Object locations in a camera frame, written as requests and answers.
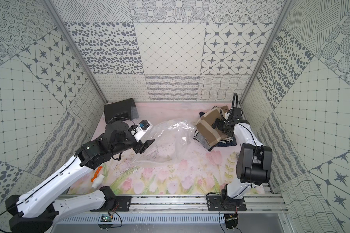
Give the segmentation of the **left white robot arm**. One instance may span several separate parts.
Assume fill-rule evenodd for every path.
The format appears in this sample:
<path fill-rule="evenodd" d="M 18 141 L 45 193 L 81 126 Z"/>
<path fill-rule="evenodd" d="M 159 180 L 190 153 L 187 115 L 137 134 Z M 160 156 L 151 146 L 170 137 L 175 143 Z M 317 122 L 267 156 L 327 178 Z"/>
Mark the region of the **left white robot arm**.
<path fill-rule="evenodd" d="M 111 211 L 118 207 L 116 195 L 109 186 L 79 197 L 58 200 L 58 197 L 86 174 L 94 171 L 115 155 L 132 149 L 144 153 L 154 140 L 142 142 L 142 137 L 153 127 L 142 120 L 129 126 L 122 121 L 106 125 L 105 132 L 95 140 L 83 144 L 59 170 L 22 195 L 5 200 L 11 214 L 12 233 L 44 233 L 57 222 L 86 211 Z"/>

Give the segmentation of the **clear plastic vacuum bag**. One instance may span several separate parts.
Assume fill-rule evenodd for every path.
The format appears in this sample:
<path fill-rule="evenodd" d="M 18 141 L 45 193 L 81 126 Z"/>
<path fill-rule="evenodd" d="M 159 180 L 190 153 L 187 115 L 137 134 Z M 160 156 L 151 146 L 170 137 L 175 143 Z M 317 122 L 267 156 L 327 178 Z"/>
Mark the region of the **clear plastic vacuum bag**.
<path fill-rule="evenodd" d="M 156 168 L 179 163 L 193 141 L 196 126 L 187 119 L 173 119 L 151 126 L 142 141 L 154 140 L 143 153 L 136 154 L 133 166 Z"/>

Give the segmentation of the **brown plaid blanket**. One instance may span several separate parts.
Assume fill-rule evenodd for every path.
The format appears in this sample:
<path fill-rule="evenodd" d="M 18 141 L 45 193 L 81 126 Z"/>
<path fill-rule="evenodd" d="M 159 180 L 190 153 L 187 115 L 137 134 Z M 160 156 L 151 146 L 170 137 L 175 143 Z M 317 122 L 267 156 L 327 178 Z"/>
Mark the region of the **brown plaid blanket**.
<path fill-rule="evenodd" d="M 221 140 L 229 138 L 228 135 L 223 133 L 219 129 L 214 129 L 212 125 L 215 120 L 224 120 L 222 117 L 228 112 L 227 106 L 214 107 L 213 109 L 206 112 L 196 123 L 197 131 L 204 137 L 209 146 L 213 147 Z"/>

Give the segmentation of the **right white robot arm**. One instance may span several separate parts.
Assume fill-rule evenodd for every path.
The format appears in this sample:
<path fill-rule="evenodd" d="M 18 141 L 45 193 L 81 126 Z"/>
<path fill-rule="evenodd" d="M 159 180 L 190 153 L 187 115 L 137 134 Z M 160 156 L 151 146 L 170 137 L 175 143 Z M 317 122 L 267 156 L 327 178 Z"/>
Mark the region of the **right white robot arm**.
<path fill-rule="evenodd" d="M 268 183 L 271 174 L 272 149 L 254 135 L 247 120 L 242 118 L 242 109 L 233 107 L 224 113 L 212 127 L 236 139 L 241 150 L 237 159 L 236 178 L 221 191 L 221 200 L 241 200 L 251 189 Z"/>

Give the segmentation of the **navy plaid blanket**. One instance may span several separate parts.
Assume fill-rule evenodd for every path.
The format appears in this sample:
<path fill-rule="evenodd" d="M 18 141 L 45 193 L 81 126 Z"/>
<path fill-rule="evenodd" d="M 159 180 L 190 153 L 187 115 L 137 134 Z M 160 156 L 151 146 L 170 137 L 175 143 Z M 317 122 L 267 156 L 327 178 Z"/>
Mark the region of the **navy plaid blanket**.
<path fill-rule="evenodd" d="M 206 112 L 200 112 L 199 116 L 203 116 Z M 236 139 L 234 136 L 229 137 L 227 139 L 221 140 L 215 147 L 229 147 L 229 146 L 236 146 Z"/>

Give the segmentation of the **grey white checked blanket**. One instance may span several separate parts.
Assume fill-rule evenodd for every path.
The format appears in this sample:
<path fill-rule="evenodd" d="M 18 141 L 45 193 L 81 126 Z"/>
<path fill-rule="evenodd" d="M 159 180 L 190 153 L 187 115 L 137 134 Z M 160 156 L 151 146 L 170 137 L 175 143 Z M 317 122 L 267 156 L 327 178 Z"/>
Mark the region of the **grey white checked blanket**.
<path fill-rule="evenodd" d="M 195 130 L 193 138 L 198 143 L 200 143 L 207 151 L 212 151 L 212 149 L 218 144 L 217 142 L 215 145 L 211 146 L 198 130 Z"/>

